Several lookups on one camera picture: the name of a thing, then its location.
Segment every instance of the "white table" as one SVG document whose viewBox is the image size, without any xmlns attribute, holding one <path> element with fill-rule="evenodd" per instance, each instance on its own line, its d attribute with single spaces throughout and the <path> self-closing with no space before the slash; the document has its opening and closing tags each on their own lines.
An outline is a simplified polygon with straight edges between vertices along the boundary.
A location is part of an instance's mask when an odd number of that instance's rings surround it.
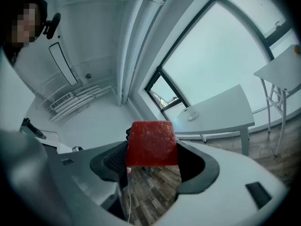
<svg viewBox="0 0 301 226">
<path fill-rule="evenodd" d="M 281 141 L 283 139 L 286 121 L 286 94 L 292 95 L 301 88 L 301 55 L 294 52 L 294 46 L 295 45 L 291 45 L 288 47 L 281 55 L 254 73 L 255 76 L 261 79 L 267 100 L 268 132 L 270 132 L 271 123 L 269 104 L 271 103 L 282 116 L 281 133 L 275 155 L 282 151 Z M 265 80 L 272 84 L 269 96 L 265 86 Z M 273 93 L 278 95 L 278 102 L 272 99 Z"/>
<path fill-rule="evenodd" d="M 198 112 L 199 116 L 188 121 L 194 112 Z M 187 107 L 173 120 L 174 131 L 180 135 L 239 131 L 243 155 L 249 154 L 248 127 L 253 125 L 252 110 L 240 85 Z"/>
</svg>

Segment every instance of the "large window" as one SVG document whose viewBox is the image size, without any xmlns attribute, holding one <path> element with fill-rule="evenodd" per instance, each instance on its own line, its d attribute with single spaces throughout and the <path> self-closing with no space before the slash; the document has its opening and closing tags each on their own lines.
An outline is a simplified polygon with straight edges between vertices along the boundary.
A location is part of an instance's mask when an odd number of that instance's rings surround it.
<svg viewBox="0 0 301 226">
<path fill-rule="evenodd" d="M 237 84 L 256 113 L 266 107 L 266 100 L 253 73 L 297 43 L 290 22 L 272 0 L 210 0 L 145 89 L 170 121 L 185 107 Z"/>
</svg>

